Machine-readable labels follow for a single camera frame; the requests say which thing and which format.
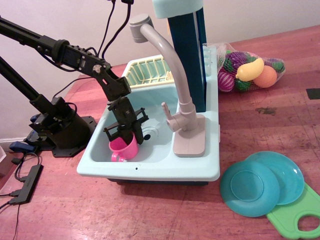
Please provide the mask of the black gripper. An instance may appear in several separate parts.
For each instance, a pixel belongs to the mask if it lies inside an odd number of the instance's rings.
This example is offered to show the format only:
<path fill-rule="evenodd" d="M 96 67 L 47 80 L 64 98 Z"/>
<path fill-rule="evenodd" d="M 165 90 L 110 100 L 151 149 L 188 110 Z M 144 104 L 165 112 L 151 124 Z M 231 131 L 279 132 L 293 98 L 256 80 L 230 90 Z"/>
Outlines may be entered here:
<path fill-rule="evenodd" d="M 107 109 L 111 111 L 116 119 L 117 125 L 110 125 L 103 129 L 110 142 L 121 138 L 127 145 L 133 140 L 133 133 L 139 145 L 144 141 L 142 124 L 149 120 L 145 108 L 141 107 L 134 111 L 130 100 L 127 97 L 120 97 L 107 103 Z M 132 131 L 126 125 L 132 124 Z"/>

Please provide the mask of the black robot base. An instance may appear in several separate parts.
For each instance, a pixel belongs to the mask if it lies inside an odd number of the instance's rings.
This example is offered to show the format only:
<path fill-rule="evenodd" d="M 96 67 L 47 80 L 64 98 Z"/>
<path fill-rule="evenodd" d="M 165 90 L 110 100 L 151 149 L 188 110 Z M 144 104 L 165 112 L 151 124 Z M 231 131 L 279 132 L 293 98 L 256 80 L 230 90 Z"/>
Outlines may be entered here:
<path fill-rule="evenodd" d="M 27 144 L 55 158 L 74 157 L 87 147 L 97 126 L 92 116 L 79 116 L 77 106 L 62 97 L 49 101 L 40 94 L 29 102 L 39 114 L 31 119 Z"/>

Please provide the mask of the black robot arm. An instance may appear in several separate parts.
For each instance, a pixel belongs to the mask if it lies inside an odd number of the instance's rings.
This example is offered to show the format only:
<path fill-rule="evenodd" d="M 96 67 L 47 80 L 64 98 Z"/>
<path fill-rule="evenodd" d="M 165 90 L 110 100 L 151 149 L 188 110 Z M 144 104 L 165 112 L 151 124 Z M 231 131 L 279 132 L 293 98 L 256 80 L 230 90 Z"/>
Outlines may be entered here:
<path fill-rule="evenodd" d="M 135 111 L 127 95 L 131 93 L 130 85 L 125 77 L 116 76 L 111 65 L 84 48 L 71 45 L 65 39 L 55 40 L 45 35 L 39 35 L 22 26 L 0 19 L 0 33 L 21 45 L 35 49 L 43 57 L 50 57 L 57 67 L 65 65 L 97 80 L 108 100 L 108 110 L 116 119 L 104 132 L 108 139 L 121 137 L 127 144 L 133 138 L 140 145 L 144 141 L 142 123 L 149 118 L 145 109 Z"/>

